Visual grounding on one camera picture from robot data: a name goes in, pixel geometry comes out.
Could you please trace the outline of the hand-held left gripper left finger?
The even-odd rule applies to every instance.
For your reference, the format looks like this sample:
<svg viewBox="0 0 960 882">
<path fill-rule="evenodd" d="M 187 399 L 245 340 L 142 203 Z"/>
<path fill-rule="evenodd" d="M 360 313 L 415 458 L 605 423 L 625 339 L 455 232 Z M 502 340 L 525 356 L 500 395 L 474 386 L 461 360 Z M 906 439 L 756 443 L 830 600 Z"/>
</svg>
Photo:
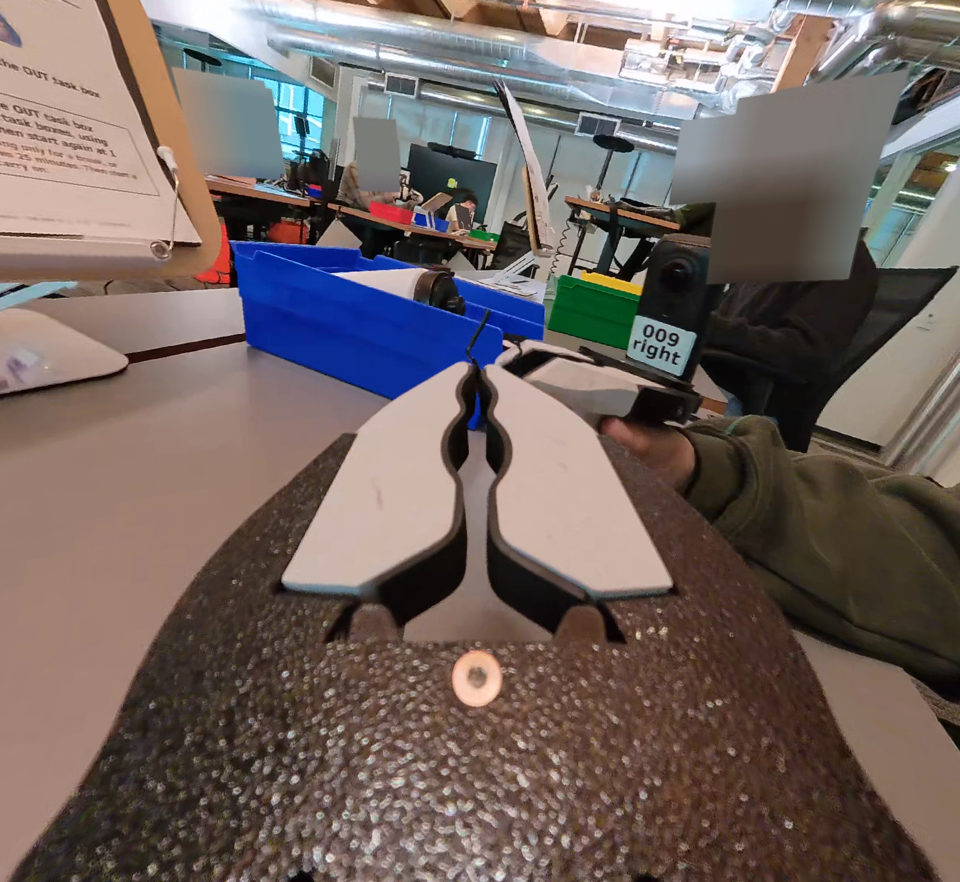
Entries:
<svg viewBox="0 0 960 882">
<path fill-rule="evenodd" d="M 281 577 L 287 591 L 376 603 L 405 625 L 466 572 L 459 469 L 474 366 L 458 361 L 390 401 L 356 433 Z"/>
</svg>

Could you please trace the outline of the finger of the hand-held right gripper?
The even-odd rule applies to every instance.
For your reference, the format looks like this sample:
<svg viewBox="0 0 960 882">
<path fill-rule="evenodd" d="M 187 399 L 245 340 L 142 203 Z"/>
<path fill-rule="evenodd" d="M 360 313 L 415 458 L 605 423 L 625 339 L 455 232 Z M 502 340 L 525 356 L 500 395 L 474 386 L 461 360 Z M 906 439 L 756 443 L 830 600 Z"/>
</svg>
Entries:
<svg viewBox="0 0 960 882">
<path fill-rule="evenodd" d="M 640 377 L 571 357 L 550 357 L 519 377 L 593 427 L 628 420 L 640 397 Z"/>
<path fill-rule="evenodd" d="M 497 366 L 517 377 L 525 377 L 554 360 L 594 366 L 594 359 L 579 351 L 540 340 L 505 340 Z"/>
</svg>

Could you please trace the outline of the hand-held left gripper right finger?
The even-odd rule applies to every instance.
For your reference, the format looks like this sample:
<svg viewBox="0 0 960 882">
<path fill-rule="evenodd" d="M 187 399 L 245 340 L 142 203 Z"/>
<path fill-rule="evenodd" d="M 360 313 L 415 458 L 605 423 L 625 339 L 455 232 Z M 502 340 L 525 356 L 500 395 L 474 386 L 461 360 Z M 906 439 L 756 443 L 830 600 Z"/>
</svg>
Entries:
<svg viewBox="0 0 960 882">
<path fill-rule="evenodd" d="M 670 576 L 598 434 L 502 367 L 482 371 L 486 568 L 496 596 L 549 633 L 568 612 L 671 593 Z"/>
</svg>

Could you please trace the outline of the blue plastic bin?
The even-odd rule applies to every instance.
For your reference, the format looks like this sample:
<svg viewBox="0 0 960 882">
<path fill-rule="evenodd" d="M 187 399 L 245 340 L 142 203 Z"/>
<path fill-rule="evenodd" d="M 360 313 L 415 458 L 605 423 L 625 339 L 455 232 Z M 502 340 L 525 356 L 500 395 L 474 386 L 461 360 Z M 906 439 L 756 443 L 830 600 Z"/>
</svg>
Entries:
<svg viewBox="0 0 960 882">
<path fill-rule="evenodd" d="M 539 341 L 541 302 L 454 276 L 456 315 L 334 276 L 428 268 L 359 250 L 303 244 L 232 244 L 247 343 L 388 399 L 456 363 L 493 364 L 505 337 Z"/>
</svg>

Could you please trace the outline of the person's right forearm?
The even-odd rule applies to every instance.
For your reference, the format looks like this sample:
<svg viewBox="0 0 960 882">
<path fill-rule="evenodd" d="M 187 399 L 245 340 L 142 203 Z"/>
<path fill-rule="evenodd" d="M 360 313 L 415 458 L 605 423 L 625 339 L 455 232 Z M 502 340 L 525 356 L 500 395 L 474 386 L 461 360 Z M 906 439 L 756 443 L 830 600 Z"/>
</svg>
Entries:
<svg viewBox="0 0 960 882">
<path fill-rule="evenodd" d="M 686 500 L 793 622 L 958 697 L 958 485 L 790 451 L 758 416 L 682 433 Z"/>
</svg>

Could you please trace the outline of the person's right hand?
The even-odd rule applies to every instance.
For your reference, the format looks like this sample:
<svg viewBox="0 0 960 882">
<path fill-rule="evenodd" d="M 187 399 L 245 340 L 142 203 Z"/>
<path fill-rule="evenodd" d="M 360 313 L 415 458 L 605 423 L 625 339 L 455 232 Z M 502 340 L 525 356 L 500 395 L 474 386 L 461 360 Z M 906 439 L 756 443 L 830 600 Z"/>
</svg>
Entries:
<svg viewBox="0 0 960 882">
<path fill-rule="evenodd" d="M 675 492 L 684 494 L 689 489 L 697 470 L 697 456 L 690 439 L 679 429 L 608 416 L 599 424 L 598 432 L 629 451 Z"/>
</svg>

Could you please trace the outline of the green plastic bin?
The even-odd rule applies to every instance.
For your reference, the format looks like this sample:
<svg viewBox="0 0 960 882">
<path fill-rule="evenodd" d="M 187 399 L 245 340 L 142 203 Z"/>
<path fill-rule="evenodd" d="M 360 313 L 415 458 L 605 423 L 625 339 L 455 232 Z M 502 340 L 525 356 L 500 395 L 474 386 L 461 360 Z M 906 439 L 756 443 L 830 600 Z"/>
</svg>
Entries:
<svg viewBox="0 0 960 882">
<path fill-rule="evenodd" d="M 640 296 L 559 276 L 546 327 L 609 348 L 628 347 Z"/>
</svg>

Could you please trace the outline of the wooden standing desk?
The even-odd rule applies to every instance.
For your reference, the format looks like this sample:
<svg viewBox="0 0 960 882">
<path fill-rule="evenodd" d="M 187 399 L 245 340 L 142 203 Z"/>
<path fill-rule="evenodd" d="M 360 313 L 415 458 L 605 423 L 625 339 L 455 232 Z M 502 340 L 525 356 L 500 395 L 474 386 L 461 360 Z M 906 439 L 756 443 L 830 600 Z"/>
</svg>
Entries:
<svg viewBox="0 0 960 882">
<path fill-rule="evenodd" d="M 590 228 L 606 232 L 595 272 L 623 281 L 631 281 L 646 267 L 658 240 L 681 231 L 673 212 L 666 208 L 633 205 L 626 201 L 592 201 L 577 196 L 567 196 L 564 201 L 570 210 L 568 222 L 579 230 L 570 256 L 569 276 L 581 263 L 580 254 Z M 635 247 L 626 260 L 619 263 L 618 247 L 625 239 L 634 240 Z"/>
</svg>

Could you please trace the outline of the instruction board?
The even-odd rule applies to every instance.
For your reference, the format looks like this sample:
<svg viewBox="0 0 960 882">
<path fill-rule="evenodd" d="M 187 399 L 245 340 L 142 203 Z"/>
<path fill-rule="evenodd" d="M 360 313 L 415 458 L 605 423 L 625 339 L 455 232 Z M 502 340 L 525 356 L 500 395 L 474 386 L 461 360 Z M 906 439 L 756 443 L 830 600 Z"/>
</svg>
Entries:
<svg viewBox="0 0 960 882">
<path fill-rule="evenodd" d="M 502 77 L 494 79 L 494 89 L 520 146 L 523 159 L 523 186 L 527 231 L 534 257 L 552 257 L 557 249 L 557 234 L 550 219 L 549 198 L 542 167 L 531 141 L 520 104 Z"/>
<path fill-rule="evenodd" d="M 140 0 L 1 0 L 4 283 L 198 276 L 221 228 Z"/>
</svg>

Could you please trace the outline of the white bottle black cap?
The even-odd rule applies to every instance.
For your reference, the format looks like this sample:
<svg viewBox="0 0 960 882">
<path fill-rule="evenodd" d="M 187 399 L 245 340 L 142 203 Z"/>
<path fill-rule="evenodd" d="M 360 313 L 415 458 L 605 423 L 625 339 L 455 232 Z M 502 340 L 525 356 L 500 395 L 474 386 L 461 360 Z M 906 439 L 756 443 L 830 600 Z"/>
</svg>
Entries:
<svg viewBox="0 0 960 882">
<path fill-rule="evenodd" d="M 466 314 L 454 275 L 442 266 L 341 271 L 333 276 L 456 316 Z"/>
</svg>

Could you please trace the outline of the black office chair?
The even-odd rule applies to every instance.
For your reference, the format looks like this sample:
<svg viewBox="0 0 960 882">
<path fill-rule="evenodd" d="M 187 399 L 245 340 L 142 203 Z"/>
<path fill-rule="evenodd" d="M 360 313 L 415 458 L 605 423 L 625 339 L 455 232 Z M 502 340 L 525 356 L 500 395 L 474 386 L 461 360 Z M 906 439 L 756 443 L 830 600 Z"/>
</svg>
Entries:
<svg viewBox="0 0 960 882">
<path fill-rule="evenodd" d="M 786 447 L 806 453 L 824 408 L 839 389 L 907 324 L 915 321 L 956 276 L 958 266 L 882 268 L 870 312 L 839 351 L 803 383 L 774 388 L 766 416 L 775 420 Z"/>
</svg>

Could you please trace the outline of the wooden column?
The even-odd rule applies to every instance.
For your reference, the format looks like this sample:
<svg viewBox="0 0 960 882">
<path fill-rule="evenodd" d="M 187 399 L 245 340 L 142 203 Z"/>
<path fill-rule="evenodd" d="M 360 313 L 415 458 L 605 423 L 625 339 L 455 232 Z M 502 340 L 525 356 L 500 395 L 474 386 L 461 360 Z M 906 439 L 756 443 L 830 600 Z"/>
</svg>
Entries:
<svg viewBox="0 0 960 882">
<path fill-rule="evenodd" d="M 786 56 L 775 77 L 771 92 L 779 93 L 806 84 L 822 50 L 834 33 L 834 20 L 815 15 L 798 15 L 790 26 L 793 32 Z"/>
</svg>

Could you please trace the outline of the wooden desk black legs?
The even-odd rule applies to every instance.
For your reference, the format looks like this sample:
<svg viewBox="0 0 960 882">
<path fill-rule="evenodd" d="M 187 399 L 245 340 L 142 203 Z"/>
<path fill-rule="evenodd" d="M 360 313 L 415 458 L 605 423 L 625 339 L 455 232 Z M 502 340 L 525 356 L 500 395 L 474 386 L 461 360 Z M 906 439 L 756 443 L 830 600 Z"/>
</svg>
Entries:
<svg viewBox="0 0 960 882">
<path fill-rule="evenodd" d="M 284 221 L 298 226 L 296 243 L 312 215 L 312 200 L 255 179 L 207 175 L 205 184 L 228 241 L 266 241 L 270 228 Z"/>
</svg>

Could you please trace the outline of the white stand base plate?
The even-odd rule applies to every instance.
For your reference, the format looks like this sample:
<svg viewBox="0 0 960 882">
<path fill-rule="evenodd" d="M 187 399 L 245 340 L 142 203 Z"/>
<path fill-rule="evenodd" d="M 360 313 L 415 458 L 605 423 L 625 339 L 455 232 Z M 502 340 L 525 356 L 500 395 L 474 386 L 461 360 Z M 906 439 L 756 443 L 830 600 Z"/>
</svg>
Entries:
<svg viewBox="0 0 960 882">
<path fill-rule="evenodd" d="M 487 281 L 494 285 L 508 285 L 514 284 L 518 280 L 522 281 L 527 278 L 524 273 L 528 271 L 536 273 L 542 260 L 543 258 L 538 256 L 534 251 L 527 251 L 510 264 L 498 270 L 498 272 Z"/>
<path fill-rule="evenodd" d="M 1 312 L 1 396 L 110 377 L 128 358 L 48 315 Z"/>
</svg>

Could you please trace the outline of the black wall monitor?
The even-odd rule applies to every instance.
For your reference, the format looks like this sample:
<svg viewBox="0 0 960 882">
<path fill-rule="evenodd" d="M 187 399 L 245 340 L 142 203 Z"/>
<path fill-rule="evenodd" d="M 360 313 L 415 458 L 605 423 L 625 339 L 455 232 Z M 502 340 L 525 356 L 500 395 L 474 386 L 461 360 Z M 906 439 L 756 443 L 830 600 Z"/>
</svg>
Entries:
<svg viewBox="0 0 960 882">
<path fill-rule="evenodd" d="M 484 223 L 498 166 L 475 158 L 450 155 L 425 144 L 411 144 L 407 156 L 410 187 L 425 200 L 438 193 L 471 191 L 477 198 L 475 218 Z"/>
</svg>

